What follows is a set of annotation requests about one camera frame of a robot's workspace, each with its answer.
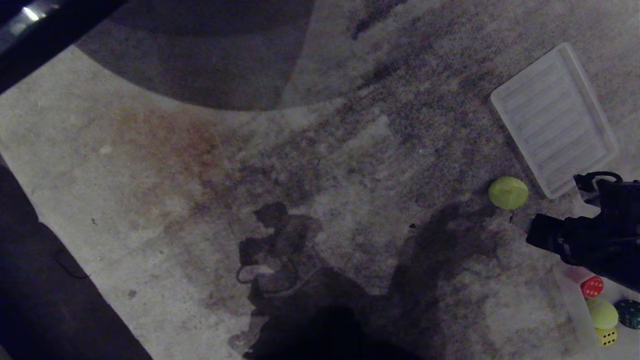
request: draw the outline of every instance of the black wire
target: black wire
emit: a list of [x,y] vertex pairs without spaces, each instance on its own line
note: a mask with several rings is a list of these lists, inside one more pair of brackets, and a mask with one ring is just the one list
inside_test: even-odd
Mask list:
[[[290,256],[287,256],[285,258],[287,260],[287,262],[291,265],[291,267],[293,267],[293,281],[291,282],[291,285],[289,285],[288,288],[284,289],[284,290],[278,290],[278,291],[264,291],[261,290],[261,292],[265,295],[274,295],[274,294],[279,294],[279,293],[285,293],[293,288],[296,287],[296,285],[298,284],[298,280],[300,279],[300,271],[298,270],[298,267],[296,266],[296,263],[294,263],[294,261],[291,259]],[[236,281],[239,282],[240,284],[251,284],[253,282],[253,280],[255,279],[251,279],[251,280],[241,280],[240,279],[240,273],[242,272],[242,270],[246,268],[246,266],[240,266],[240,268],[236,271]]]
[[622,180],[622,177],[618,174],[616,174],[615,172],[611,172],[611,171],[595,171],[595,172],[590,172],[588,174],[586,174],[585,176],[591,178],[591,179],[595,179],[596,176],[609,176],[609,177],[613,177],[616,180],[616,183],[622,183],[624,180]]
[[53,260],[55,260],[58,265],[60,265],[60,267],[62,269],[64,269],[67,274],[69,274],[69,276],[73,277],[74,279],[78,279],[78,280],[84,280],[84,279],[88,279],[89,277],[91,277],[91,275],[87,275],[87,276],[77,276],[75,274],[73,274],[65,265],[62,265],[62,263],[60,262],[60,260],[58,260],[58,255],[60,255],[60,253],[65,252],[66,250],[59,250],[57,251],[55,254],[53,254]]

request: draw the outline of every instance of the green die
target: green die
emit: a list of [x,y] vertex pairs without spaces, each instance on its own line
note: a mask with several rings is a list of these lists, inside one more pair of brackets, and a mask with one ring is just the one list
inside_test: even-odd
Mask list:
[[620,323],[630,329],[640,329],[640,302],[620,300],[616,303]]

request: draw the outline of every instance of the yellow die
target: yellow die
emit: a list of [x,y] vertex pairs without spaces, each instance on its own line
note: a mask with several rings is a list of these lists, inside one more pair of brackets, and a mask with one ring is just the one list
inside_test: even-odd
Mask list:
[[598,339],[600,339],[601,347],[610,347],[616,343],[616,339],[618,338],[618,330],[615,327],[609,330],[596,329],[596,334],[598,334]]

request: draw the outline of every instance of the red die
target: red die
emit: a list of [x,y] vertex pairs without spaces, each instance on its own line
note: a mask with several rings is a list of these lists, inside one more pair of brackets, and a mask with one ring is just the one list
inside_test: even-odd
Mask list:
[[604,290],[604,282],[599,276],[593,276],[580,284],[582,295],[587,299],[593,299],[600,296]]

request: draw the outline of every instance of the dark mat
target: dark mat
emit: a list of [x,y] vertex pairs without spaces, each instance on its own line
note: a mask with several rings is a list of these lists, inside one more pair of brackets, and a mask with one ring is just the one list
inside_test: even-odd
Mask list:
[[3,167],[0,345],[13,360],[151,359]]

